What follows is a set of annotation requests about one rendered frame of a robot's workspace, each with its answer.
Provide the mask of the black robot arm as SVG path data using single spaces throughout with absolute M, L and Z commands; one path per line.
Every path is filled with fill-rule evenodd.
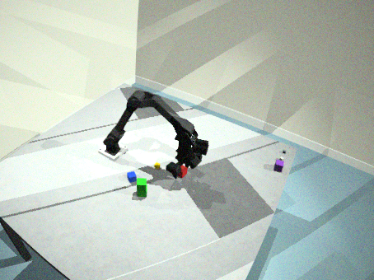
M 198 139 L 198 133 L 194 125 L 187 119 L 181 118 L 160 96 L 153 95 L 148 91 L 136 90 L 128 99 L 126 110 L 119 118 L 117 125 L 109 132 L 109 135 L 102 142 L 106 149 L 104 152 L 115 156 L 119 150 L 119 141 L 126 131 L 125 125 L 130 116 L 137 108 L 153 107 L 156 109 L 175 129 L 177 133 L 175 140 L 179 141 L 178 149 L 181 152 L 192 152 L 184 158 L 189 167 L 193 170 L 202 162 L 202 155 L 207 155 L 208 141 Z M 194 154 L 198 153 L 197 154 Z

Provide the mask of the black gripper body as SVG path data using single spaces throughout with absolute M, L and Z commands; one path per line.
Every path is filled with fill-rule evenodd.
M 181 171 L 181 166 L 183 164 L 186 164 L 186 162 L 184 162 L 184 158 L 187 157 L 187 155 L 190 154 L 193 150 L 191 148 L 191 150 L 189 152 L 181 152 L 179 149 L 176 149 L 175 151 L 177 152 L 177 156 L 175 157 L 175 159 L 178 162 L 177 163 L 170 162 L 166 166 L 166 170 L 168 170 L 170 173 L 172 173 L 174 175 L 178 175 Z

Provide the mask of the green block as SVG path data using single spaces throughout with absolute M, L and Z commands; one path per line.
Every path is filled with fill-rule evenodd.
M 137 191 L 147 192 L 146 179 L 138 178 L 138 180 L 137 180 Z
M 138 197 L 147 197 L 147 192 L 138 191 Z

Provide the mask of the blue block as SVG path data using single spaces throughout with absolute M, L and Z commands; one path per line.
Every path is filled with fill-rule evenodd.
M 129 183 L 137 181 L 137 176 L 135 175 L 134 172 L 127 172 L 127 177 L 129 179 Z

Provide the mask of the red block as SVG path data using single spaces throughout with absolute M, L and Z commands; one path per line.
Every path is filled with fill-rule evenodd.
M 181 172 L 178 174 L 179 177 L 183 178 L 187 174 L 188 168 L 181 166 Z

